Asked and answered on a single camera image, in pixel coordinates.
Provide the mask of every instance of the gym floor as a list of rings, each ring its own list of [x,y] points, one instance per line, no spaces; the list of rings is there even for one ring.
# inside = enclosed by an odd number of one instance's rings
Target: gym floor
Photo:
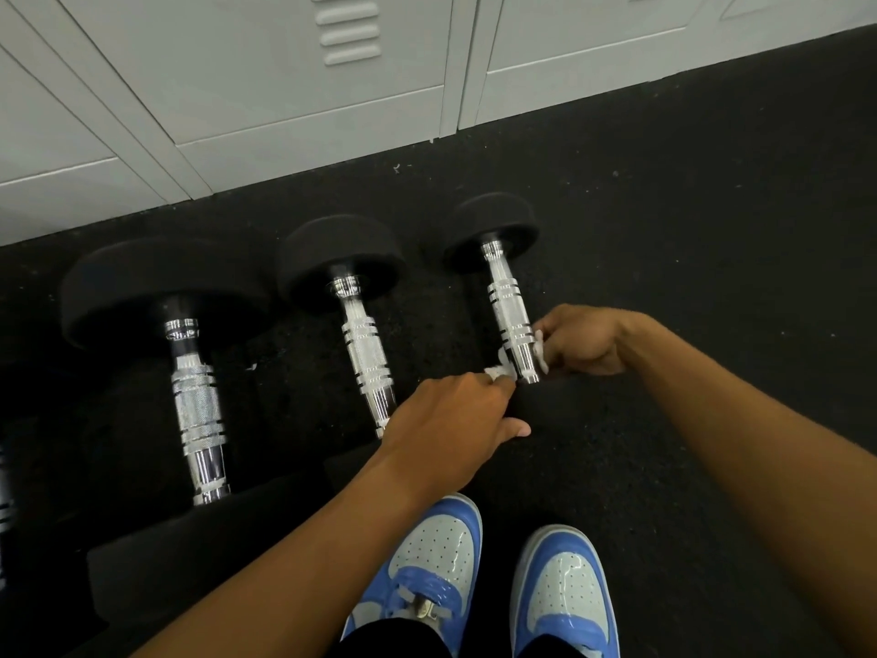
[[[509,190],[542,223],[513,262],[533,318],[558,302],[645,311],[877,452],[875,152],[871,27],[4,247],[0,320],[55,319],[61,276],[104,244],[227,240],[269,272],[299,224],[357,212],[392,227],[411,266],[368,305],[405,398],[423,378],[495,363],[486,279],[447,275],[433,226],[466,197]],[[214,353],[236,490],[371,438],[340,325],[278,309],[270,330]],[[33,564],[189,508],[169,361],[126,355],[91,362],[61,406],[5,425]],[[518,551],[564,522],[600,552],[626,656],[840,653],[635,378],[557,388],[539,433],[466,490],[485,526],[466,645],[479,635],[507,653]],[[301,503],[326,493],[314,484]]]

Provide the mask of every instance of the pant leg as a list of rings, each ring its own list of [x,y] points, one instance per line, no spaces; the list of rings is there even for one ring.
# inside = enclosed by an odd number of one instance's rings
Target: pant leg
[[[326,658],[451,658],[439,634],[411,619],[381,619],[351,632]]]
[[[581,658],[581,653],[554,635],[540,635],[530,642],[518,658]]]

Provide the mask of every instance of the blue and white sneaker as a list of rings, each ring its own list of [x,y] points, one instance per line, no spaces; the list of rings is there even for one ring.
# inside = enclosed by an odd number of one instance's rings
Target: blue and white sneaker
[[[378,619],[415,619],[431,627],[456,657],[481,560],[481,515],[462,494],[426,511],[383,564],[347,618],[343,640]]]
[[[523,547],[511,586],[515,658],[540,635],[554,635],[587,658],[618,658],[618,631],[597,551],[585,534],[554,524]]]

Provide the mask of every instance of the forearm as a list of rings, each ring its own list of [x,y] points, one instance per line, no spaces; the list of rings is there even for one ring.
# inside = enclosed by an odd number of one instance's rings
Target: forearm
[[[619,354],[850,648],[877,652],[877,458],[740,380],[652,319]]]
[[[176,619],[138,658],[319,656],[430,501],[372,462],[316,515]]]

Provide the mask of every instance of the black rubber weight plate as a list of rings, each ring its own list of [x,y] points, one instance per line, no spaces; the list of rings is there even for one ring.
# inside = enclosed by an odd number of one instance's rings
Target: black rubber weight plate
[[[502,242],[509,259],[526,252],[539,237],[533,209],[520,196],[495,192],[470,198],[454,208],[442,226],[444,263],[456,272],[484,267],[481,243]]]
[[[336,265],[346,265],[359,276],[367,299],[396,286],[405,261],[393,232],[380,222],[357,215],[315,219],[280,243],[280,295],[307,309],[336,307],[328,288]]]
[[[211,343],[264,327],[270,297],[253,268],[223,244],[146,238],[82,257],[60,285],[61,329],[86,348],[141,346],[161,333],[157,303],[180,296]]]

